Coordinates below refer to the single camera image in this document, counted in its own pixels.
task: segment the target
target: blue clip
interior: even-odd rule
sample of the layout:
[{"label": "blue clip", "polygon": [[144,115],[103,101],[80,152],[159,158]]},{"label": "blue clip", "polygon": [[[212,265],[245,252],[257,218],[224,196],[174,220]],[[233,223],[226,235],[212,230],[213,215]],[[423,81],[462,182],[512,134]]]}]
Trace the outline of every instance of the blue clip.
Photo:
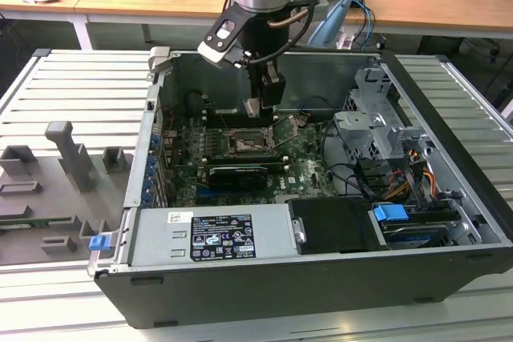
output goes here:
[{"label": "blue clip", "polygon": [[90,251],[109,251],[111,250],[111,235],[95,235],[89,241]]},{"label": "blue clip", "polygon": [[410,217],[401,204],[380,204],[373,209],[378,221],[408,220]]}]

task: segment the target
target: aluminum profile table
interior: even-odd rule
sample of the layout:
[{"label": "aluminum profile table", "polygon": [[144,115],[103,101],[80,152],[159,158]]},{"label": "aluminum profile table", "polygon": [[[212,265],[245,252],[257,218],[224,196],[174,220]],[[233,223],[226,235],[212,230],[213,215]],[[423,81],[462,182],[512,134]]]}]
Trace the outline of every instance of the aluminum profile table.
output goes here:
[{"label": "aluminum profile table", "polygon": [[[449,62],[398,55],[424,95],[495,188],[513,207],[513,127]],[[405,100],[406,116],[418,124]]]},{"label": "aluminum profile table", "polygon": [[[39,155],[53,155],[55,149],[42,141],[42,133],[48,119],[58,116],[60,119],[76,122],[75,134],[88,141],[92,146],[91,151],[95,150],[98,141],[107,137],[123,140],[129,151],[133,148],[132,144],[135,145],[133,140],[137,136],[137,125],[142,115],[139,100],[143,100],[143,97],[128,91],[140,91],[142,94],[150,84],[146,80],[147,54],[145,51],[83,53],[54,50],[46,58],[33,58],[0,102],[0,139],[26,140],[27,143],[36,145],[35,152]],[[400,59],[409,67],[414,77],[423,77],[429,71],[437,71],[434,70],[436,67],[449,66],[441,65],[433,57]],[[414,70],[413,67],[418,66],[425,68]],[[498,113],[483,103],[478,95],[473,94],[475,90],[464,78],[458,78],[457,74],[448,74],[447,71],[445,74],[439,71],[436,78],[438,77],[440,82],[425,81],[422,87],[426,93],[437,91],[433,93],[432,100],[439,104],[440,113],[445,115],[444,118],[456,132],[464,132],[466,128],[468,131],[472,130],[472,127],[462,123],[462,120],[467,119],[467,123],[474,122],[474,129],[482,127],[487,131],[489,126],[483,125],[489,123],[499,127],[492,130],[510,134],[502,123],[495,120]],[[120,90],[123,90],[124,96],[119,96]],[[467,107],[452,107],[458,100],[466,100],[462,96],[467,95],[470,100],[474,98],[480,106],[473,107],[466,101],[462,103]],[[65,104],[57,108],[56,101]],[[25,123],[29,124],[26,127],[21,126]],[[11,124],[17,124],[19,130],[12,130]],[[466,146],[469,149],[475,147],[488,151],[474,153],[476,157],[493,155],[492,148],[501,149],[503,152],[499,153],[503,156],[512,154],[507,152],[513,151],[508,142],[492,142],[495,144],[482,140]],[[489,160],[486,162],[492,162],[493,158],[488,156]],[[87,275],[86,265],[87,261],[76,261],[0,267],[2,341],[69,342],[102,338],[166,342],[445,342],[513,339],[513,270],[503,275],[479,278],[439,304],[140,331],[127,326],[114,305]],[[240,302],[237,305],[251,304]]]}]

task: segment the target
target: metal chassis frame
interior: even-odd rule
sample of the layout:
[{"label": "metal chassis frame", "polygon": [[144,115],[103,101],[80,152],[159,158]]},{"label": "metal chassis frame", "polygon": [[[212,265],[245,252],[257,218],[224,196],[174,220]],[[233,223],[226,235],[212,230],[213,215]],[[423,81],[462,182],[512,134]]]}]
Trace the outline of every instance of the metal chassis frame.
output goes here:
[{"label": "metal chassis frame", "polygon": [[[195,51],[181,51],[181,52],[194,53]],[[319,52],[318,50],[313,50],[312,53],[313,54],[323,54],[323,53]],[[344,53],[341,53],[340,51],[331,51],[328,54],[333,54],[333,53],[344,54]],[[406,99],[409,99],[408,93],[406,92],[406,90],[417,89],[418,92],[420,93],[420,95],[425,99],[425,100],[422,100],[422,98],[420,98],[421,99],[420,103],[428,103],[428,106],[430,106],[429,101],[427,101],[426,97],[422,94],[422,92],[418,88],[417,84],[413,81],[413,79],[411,79],[411,77],[409,75],[408,75],[408,77],[410,80],[404,79],[404,76],[402,76],[402,78],[401,78],[401,82],[408,83],[409,88],[405,89],[405,87],[402,86],[402,83],[399,83],[398,79],[395,76],[395,74],[397,74],[398,69],[394,68],[394,72],[392,73],[387,64],[385,64],[380,58],[377,58],[377,60],[380,63],[383,70],[390,76],[390,78],[392,79],[392,81],[394,82],[396,87],[401,91],[403,97],[405,97]],[[394,63],[394,60],[397,61],[397,59],[395,57],[386,59],[387,62],[392,62],[392,63]],[[397,61],[397,64],[400,66],[400,68],[403,68],[402,65],[398,61]],[[163,73],[159,76],[158,84],[160,85],[160,87],[163,85],[163,82],[164,82],[164,73],[167,73],[168,71],[169,70],[163,71]],[[148,94],[152,95],[152,98],[153,98],[152,100],[156,101],[157,95],[155,95],[155,91],[149,91]],[[140,191],[142,188],[142,175],[143,175],[144,169],[146,167],[146,157],[147,157],[146,144],[148,144],[149,140],[150,140],[151,125],[153,123],[153,117],[154,117],[154,111],[153,112],[152,111],[145,112],[146,119],[143,118],[143,122],[146,122],[146,123],[141,125],[141,130],[139,133],[139,141],[141,142],[141,144],[143,146],[142,146],[142,149],[139,150],[139,141],[138,141],[138,148],[135,153],[134,166],[132,167],[132,170],[131,170],[131,177],[130,177],[129,184],[127,187],[127,195],[125,197],[125,208],[130,209],[130,211],[127,213],[127,218],[126,218],[127,225],[126,225],[126,228],[124,228],[124,230],[126,230],[126,232],[124,232],[123,237],[119,237],[118,247],[120,247],[120,249],[118,250],[117,258],[115,259],[114,264],[112,264],[112,266],[111,266],[110,272],[117,272],[117,273],[156,272],[156,271],[164,272],[164,271],[177,271],[177,270],[180,270],[181,268],[183,268],[181,266],[175,266],[175,265],[133,268],[129,265],[129,255],[131,253],[131,234],[132,234],[131,229],[134,228],[134,225],[137,222],[137,217],[139,215],[138,206],[140,205]],[[452,131],[450,130],[450,128],[447,127],[445,123],[443,123],[443,125],[445,125],[445,128],[452,134]],[[437,138],[437,134],[435,132],[429,131],[429,134],[431,137]],[[457,144],[460,144],[459,141],[455,137],[454,137],[454,140],[456,141]],[[438,142],[437,144],[438,144],[439,148],[442,148],[440,142]],[[477,251],[477,250],[486,250],[486,249],[492,249],[492,248],[497,248],[497,247],[511,247],[513,245],[513,243],[511,243],[511,241],[504,235],[504,233],[502,233],[503,229],[497,224],[497,222],[494,219],[494,216],[493,216],[494,212],[492,211],[492,213],[491,213],[490,207],[488,205],[484,204],[481,201],[481,199],[478,198],[478,196],[480,196],[480,195],[476,195],[476,191],[481,191],[481,190],[479,188],[473,188],[474,186],[471,186],[467,182],[467,180],[460,173],[456,163],[451,159],[451,157],[448,156],[448,154],[445,150],[441,151],[441,152],[442,152],[444,159],[446,161],[448,161],[450,163],[450,165],[458,172],[457,177],[463,183],[465,188],[468,189],[468,191],[471,191],[473,193],[473,196],[475,197],[474,201],[475,201],[476,206],[480,209],[481,212],[486,214],[485,216],[487,217],[487,220],[489,221],[490,225],[494,228],[495,232],[497,233],[497,236],[499,237],[499,239],[502,242],[500,245],[497,243],[488,243],[488,244],[475,244],[472,246],[463,246],[463,245],[455,246],[455,247],[453,246],[453,247],[450,247],[450,250],[451,251],[457,251],[457,250],[459,250],[459,251]],[[483,173],[477,165],[475,165],[475,169],[477,171],[474,170],[474,172]],[[502,196],[500,196],[499,193],[497,193],[497,195],[502,200],[502,202],[504,204],[506,204],[504,202]],[[396,250],[396,251],[368,252],[368,253],[357,253],[357,254],[351,254],[351,255],[336,255],[336,256],[334,256],[334,255],[316,255],[316,256],[304,256],[303,258],[301,258],[301,262],[308,263],[308,262],[321,261],[321,260],[326,260],[326,261],[327,260],[332,260],[332,261],[351,260],[351,259],[356,259],[356,258],[370,258],[370,257],[377,257],[377,256],[393,256],[393,255],[436,254],[436,253],[444,253],[447,251],[448,250],[445,247],[441,247],[438,250],[430,249],[428,251],[426,249],[423,249],[423,250],[418,249],[418,250]],[[280,260],[278,263],[286,264],[286,263],[291,263],[291,262],[296,263],[297,261],[283,259],[283,260]],[[244,266],[254,265],[254,264],[262,264],[263,265],[263,264],[276,264],[276,263],[277,263],[276,260],[244,261]],[[213,266],[216,266],[216,264],[203,263],[198,268],[211,268]]]}]

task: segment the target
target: yellow wire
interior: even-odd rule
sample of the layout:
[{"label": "yellow wire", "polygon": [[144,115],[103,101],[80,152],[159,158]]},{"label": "yellow wire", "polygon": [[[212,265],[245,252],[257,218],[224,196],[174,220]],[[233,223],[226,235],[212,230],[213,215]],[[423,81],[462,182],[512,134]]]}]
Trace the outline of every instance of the yellow wire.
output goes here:
[{"label": "yellow wire", "polygon": [[410,187],[410,185],[408,184],[408,182],[404,182],[400,187],[398,187],[397,189],[395,189],[395,190],[393,190],[391,193],[389,193],[389,194],[385,197],[385,199],[393,198],[393,197],[395,197],[396,195],[401,194],[402,192],[404,192],[405,190],[407,190],[409,187]]}]

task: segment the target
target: power supply label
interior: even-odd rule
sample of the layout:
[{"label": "power supply label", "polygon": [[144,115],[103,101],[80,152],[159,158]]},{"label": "power supply label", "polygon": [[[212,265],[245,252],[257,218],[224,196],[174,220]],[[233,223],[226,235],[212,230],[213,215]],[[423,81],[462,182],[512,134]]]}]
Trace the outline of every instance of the power supply label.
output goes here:
[{"label": "power supply label", "polygon": [[256,257],[251,215],[192,217],[191,259],[195,262]]}]

